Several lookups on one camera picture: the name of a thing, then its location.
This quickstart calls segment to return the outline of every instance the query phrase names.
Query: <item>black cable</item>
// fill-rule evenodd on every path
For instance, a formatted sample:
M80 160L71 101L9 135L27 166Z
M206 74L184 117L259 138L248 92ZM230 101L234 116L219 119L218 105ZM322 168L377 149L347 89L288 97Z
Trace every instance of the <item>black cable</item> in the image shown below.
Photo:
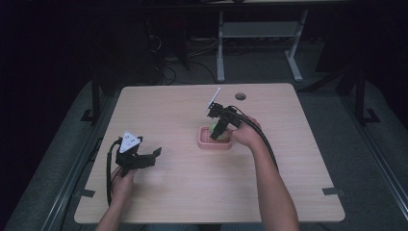
M230 107L236 109L236 110L237 110L238 112L240 112L243 116L245 116L247 119L250 120L250 118L249 118L246 114L244 114L244 113L243 113L239 108L237 108L236 106L230 106Z
M171 79L171 82L168 84L167 83L167 77L165 76L165 74L163 73L163 77L164 77L164 79L165 79L165 82L166 82L166 85L172 85L175 81L176 81L176 78L177 78L177 72L173 69L173 68L171 68L171 67L169 67L169 66L164 66L164 68L167 68L167 69L169 69L171 72L173 72L173 78Z
M204 65L204 64L201 64L201 63L198 63L198 62L193 62L193 61L188 61L188 63L190 63L190 64L198 64L198 65L201 65L202 67L206 68L206 69L208 70L208 72L210 72L211 77L213 77L214 84L218 84L218 81L217 81L216 76L214 76L213 71L211 71L211 69L210 69L209 67L207 67L207 66Z
M318 226L320 226L322 229L324 229L325 231L331 231L329 228L327 228L325 225L323 225L322 223L318 223Z
M180 84L185 84L185 85L194 85L194 84L192 84L192 83L183 82L183 81L178 81L178 80L175 80L174 82L175 82L175 83L180 83Z
M267 137L265 136L265 134L262 132L261 128L259 128L254 122L252 122L251 119L249 119L248 116L246 115L240 115L234 112L230 112L230 111L224 111L232 116L237 116L241 121L245 122L246 124L248 124L252 129L255 130L255 132L261 137L262 141L264 142L264 144L267 146L267 149L269 151L270 154L270 158L272 158L273 163L276 166L276 169L279 171L279 167L278 164L276 162L276 158L275 155L273 154L273 150L272 147L270 146L270 143L267 139Z
M106 159L106 196L108 198L108 205L111 205L112 201L112 180L111 180L111 162L112 162L112 150L114 149L115 145L120 144L122 142L122 138L117 139L109 149L107 159Z
M247 53L249 53L249 47L245 44L239 44L238 42L236 42L235 44L233 44L234 47L232 51L229 51L228 48L231 48L228 45L224 46L224 51L223 51L223 55L224 56L242 56L245 55Z
M122 171L122 167L120 167L119 171L115 174L114 179L111 180L111 184L114 182L116 179L117 175Z
M146 224L142 225L141 228L138 231L143 230L146 227Z

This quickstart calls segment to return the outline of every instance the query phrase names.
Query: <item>cable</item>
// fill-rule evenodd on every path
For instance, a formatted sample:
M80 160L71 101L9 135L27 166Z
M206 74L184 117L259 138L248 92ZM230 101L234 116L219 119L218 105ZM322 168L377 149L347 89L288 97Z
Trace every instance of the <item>cable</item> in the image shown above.
M325 231L331 231L329 228L327 228L324 224L322 223L318 223L318 226L320 226L322 229L324 229Z
M214 41L213 44L211 44L211 45L209 45L207 47L201 48L201 49L199 49L197 51L193 51L190 54L188 54L187 57L191 58L191 57L202 55L202 54L205 54L207 52L212 51L213 48L218 44L218 40L216 38L210 38L210 39ZM168 61L168 62L177 62L178 61L177 58L175 58L175 57L165 58L165 60Z
M146 227L146 224L142 225L141 228L138 231L143 230Z
M106 196L108 198L108 205L111 205L112 201L112 181L111 181L111 162L112 162L112 150L114 149L115 145L120 144L122 142L122 138L117 139L109 149L107 159L106 159Z
M188 61L188 63L190 63L190 64L198 64L198 65L201 65L202 67L206 68L206 69L208 70L208 72L210 72L211 77L213 78L214 84L218 84L218 81L217 81L217 79L216 79L216 76L214 76L213 72L211 71L211 69L210 69L209 67L207 67L207 66L204 65L204 64L201 64L201 63L198 63L198 62L193 62L193 61Z
M157 39L158 41L159 41L159 45L158 45L158 47L156 48L156 52L157 51L159 51L160 50L160 48L162 47L162 40L159 38L159 37L157 37L157 36L149 36L151 39Z
M167 68L167 69L169 69L170 71L172 71L173 72L173 74L174 74L174 76L173 76L173 78L171 79L171 82L168 84L167 83L167 77L165 76L165 74L164 73L162 73L163 74L163 78L165 79L165 82L166 82L166 85L172 85L175 81L176 81L176 77L177 77L177 72L173 69L173 68L171 68L171 67L169 67L169 66L164 66L164 68Z
M228 114L230 114L232 116L237 116L240 120L242 120L243 122L248 124L252 129L254 129L256 133L258 133L258 135L261 137L264 144L267 146L267 149L268 149L269 154L270 154L270 158L272 158L272 161L275 164L276 169L279 171L279 167L278 167L278 164L276 163L276 158L275 158L275 155L273 154L272 147L270 146L269 141L268 141L267 137L265 136L265 134L262 132L262 130L254 122L252 122L252 120L249 119L249 117L246 116L246 115L240 115L240 114L237 114L237 113L234 113L234 112L231 112L231 111L226 111L226 110L224 112L228 113Z
M175 83L180 83L180 84L185 84L185 85L194 85L194 84L192 84L192 83L183 82L183 81L178 81L178 80L175 80L174 82L175 82Z
M244 114L239 108L237 108L236 106L230 106L230 107L236 109L236 110L237 110L238 112L240 112L243 116L245 116L247 119L250 120L250 118L249 118L247 115L245 115L245 114Z
M111 180L111 184L114 182L116 179L117 175L122 171L122 167L120 167L119 171L115 174L114 179Z

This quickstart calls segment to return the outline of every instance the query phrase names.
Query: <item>metal bar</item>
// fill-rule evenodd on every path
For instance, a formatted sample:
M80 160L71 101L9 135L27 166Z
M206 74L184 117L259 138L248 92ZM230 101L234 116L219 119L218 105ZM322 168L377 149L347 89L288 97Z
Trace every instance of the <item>metal bar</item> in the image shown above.
M218 53L217 53L217 80L220 83L225 81L224 75L224 60L222 57L222 43L223 43L223 12L219 12L218 22Z
M81 176L81 169L84 165L87 164L89 153L92 151L92 143L98 139L99 135L104 134L108 125L102 124L104 121L108 120L108 115L106 112L109 107L114 107L112 103L113 99L107 97L106 102L104 104L104 108L106 108L103 113L101 114L100 119L96 126L91 126L87 137L85 138L80 151L78 152L77 157L75 158L72 168L66 176L66 179L61 186L60 191L57 193L57 196L54 199L54 204L51 208L51 211L48 214L47 219L45 220L44 224L41 227L41 230L49 230L54 231L58 230L58 225L62 220L64 211L68 208L68 201L69 198L72 196L73 191L75 190L74 187L76 182L78 181L79 177Z
M289 67L291 68L294 80L298 83L302 82L303 78L302 75L300 74L299 68L297 67L296 61L294 60L294 58L291 58L289 53L290 53L289 50L285 51L285 56L286 60L288 61Z
M268 8L281 8L281 9L320 9L333 6L349 6L354 5L355 1L352 0L338 0L338 1L316 1L316 2L267 2L267 3L243 3L243 4L231 4L231 3L217 3L217 4L151 4L140 5L139 3L114 3L111 6L85 6L82 10L93 11L139 11L144 13L157 13L157 12L184 12L184 11L241 11L241 10L259 10L267 11Z
M364 94L366 91L362 70L359 70L356 86L355 114L360 122L364 122Z
M307 17L308 12L309 12L308 10L305 10L305 11L302 12L302 16L300 17L300 20L297 23L296 30L294 31L293 45L292 45L291 51L289 53L289 57L291 59L294 58L294 53L296 53L297 45L299 44L300 37L302 36L302 32L303 32L303 28L305 26L306 17Z
M97 73L93 74L92 81L92 125L95 125L100 116L100 102L99 102L99 82Z
M391 169L390 165L385 159L384 154L382 153L380 148L378 148L378 146L376 145L368 128L363 126L360 123L360 121L356 118L356 116L354 116L354 113L352 112L353 111L352 103L345 97L342 97L341 99L342 103L344 104L344 107L350 114L354 126L357 128L358 132L368 145L370 152L374 157L375 162L377 163L380 174L383 177L386 185L388 186L391 194L393 195L396 204L398 205L402 214L408 220L408 196L406 191L402 188L398 179L395 177L393 170Z
M286 38L293 37L297 21L224 22L224 38Z

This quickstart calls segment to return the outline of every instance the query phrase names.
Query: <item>wooden table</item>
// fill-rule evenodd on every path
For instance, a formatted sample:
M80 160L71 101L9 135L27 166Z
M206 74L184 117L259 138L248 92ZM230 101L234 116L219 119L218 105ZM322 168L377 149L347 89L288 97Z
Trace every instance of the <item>wooden table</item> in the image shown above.
M144 137L140 154L158 147L163 150L154 167L136 174L124 222L261 221L248 148L235 141L229 150L205 150L197 145L199 128L216 122L206 117L204 108L217 87L221 87L217 103L235 105L261 123L299 220L344 219L338 196L323 193L333 183L293 87L260 84L125 88L86 185L95 194L82 196L75 220L96 223L108 209L107 152L117 137L129 131ZM244 101L235 98L238 92L246 94Z

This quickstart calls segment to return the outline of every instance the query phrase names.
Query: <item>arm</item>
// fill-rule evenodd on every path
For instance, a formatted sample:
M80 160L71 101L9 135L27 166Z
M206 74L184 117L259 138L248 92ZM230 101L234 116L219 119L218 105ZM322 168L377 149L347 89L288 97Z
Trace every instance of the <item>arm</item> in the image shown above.
M116 175L119 172L119 167L117 167L112 173L112 177L115 177L115 179L112 183L111 206L99 221L99 224L95 229L96 231L117 230L123 211L132 192L133 178L136 171L136 169L129 170L124 177L120 177L120 173Z
M255 119L251 119L261 128ZM259 209L265 230L299 230L292 198L261 137L244 122L231 132L231 136L249 147L254 157Z

